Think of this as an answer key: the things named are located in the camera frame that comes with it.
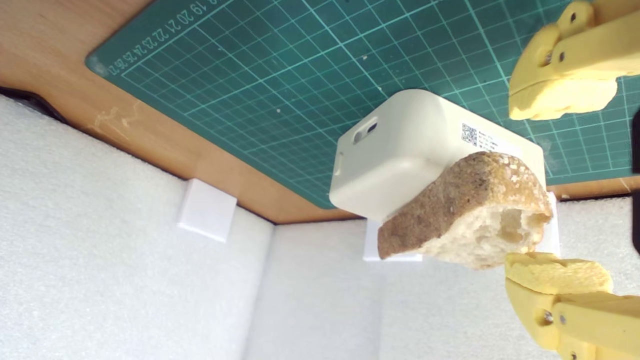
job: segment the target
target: white foam wall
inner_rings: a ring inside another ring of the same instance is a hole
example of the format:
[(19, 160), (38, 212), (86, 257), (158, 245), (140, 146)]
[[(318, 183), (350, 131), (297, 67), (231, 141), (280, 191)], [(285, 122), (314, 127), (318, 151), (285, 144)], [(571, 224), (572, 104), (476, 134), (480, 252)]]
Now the white foam wall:
[[(593, 259), (640, 295), (629, 199), (559, 205), (563, 257)], [(364, 263), (364, 221), (278, 226), (247, 359), (558, 359), (530, 339), (501, 268)]]
[(242, 358), (273, 226), (180, 233), (184, 190), (0, 98), (0, 359)]

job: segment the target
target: screw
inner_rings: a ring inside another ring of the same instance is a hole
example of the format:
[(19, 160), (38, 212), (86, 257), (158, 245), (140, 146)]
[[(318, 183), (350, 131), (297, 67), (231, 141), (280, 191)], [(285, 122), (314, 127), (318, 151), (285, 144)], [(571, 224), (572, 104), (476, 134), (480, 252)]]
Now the screw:
[(548, 323), (553, 323), (554, 322), (554, 316), (551, 314), (551, 312), (545, 311), (545, 320)]
[(545, 65), (549, 65), (551, 63), (551, 58), (553, 57), (553, 53), (551, 51), (549, 51), (547, 53), (547, 55), (545, 56)]

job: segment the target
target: green cutting mat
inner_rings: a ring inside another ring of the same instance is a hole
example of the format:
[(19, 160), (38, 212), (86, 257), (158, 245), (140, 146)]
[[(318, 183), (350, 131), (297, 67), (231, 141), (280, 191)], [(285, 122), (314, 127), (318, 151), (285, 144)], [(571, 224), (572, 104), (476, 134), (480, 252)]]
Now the green cutting mat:
[(86, 59), (98, 75), (322, 208), (338, 138), (424, 88), (545, 150), (549, 184), (628, 176), (640, 79), (604, 110), (508, 118), (511, 71), (557, 0), (157, 0)]

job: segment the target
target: label sticker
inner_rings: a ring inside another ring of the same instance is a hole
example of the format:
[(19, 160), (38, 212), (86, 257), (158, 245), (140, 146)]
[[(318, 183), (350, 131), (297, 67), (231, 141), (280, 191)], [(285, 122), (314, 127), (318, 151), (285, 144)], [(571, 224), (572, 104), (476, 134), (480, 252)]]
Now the label sticker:
[(503, 139), (489, 135), (484, 131), (468, 124), (462, 123), (462, 141), (487, 151), (503, 152), (512, 156), (521, 157), (522, 151), (507, 143)]

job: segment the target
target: white plastic block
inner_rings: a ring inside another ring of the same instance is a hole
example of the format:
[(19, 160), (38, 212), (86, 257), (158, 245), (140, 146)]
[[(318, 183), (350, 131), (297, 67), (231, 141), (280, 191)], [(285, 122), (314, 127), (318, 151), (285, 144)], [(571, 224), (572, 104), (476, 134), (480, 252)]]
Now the white plastic block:
[(558, 208), (556, 195), (552, 192), (548, 192), (549, 202), (551, 202), (551, 208), (554, 212), (554, 217), (551, 221), (545, 225), (545, 235), (542, 241), (536, 246), (537, 252), (551, 252), (560, 258), (560, 235), (558, 231)]
[[(380, 223), (367, 219), (367, 232), (364, 240), (364, 261), (381, 261), (378, 255), (378, 229)], [(422, 261), (422, 254), (398, 254), (385, 259), (385, 261)]]
[(182, 200), (178, 226), (227, 242), (237, 199), (198, 179), (191, 179)]
[(383, 223), (477, 151), (520, 158), (546, 187), (540, 146), (431, 92), (403, 90), (340, 137), (329, 198)]

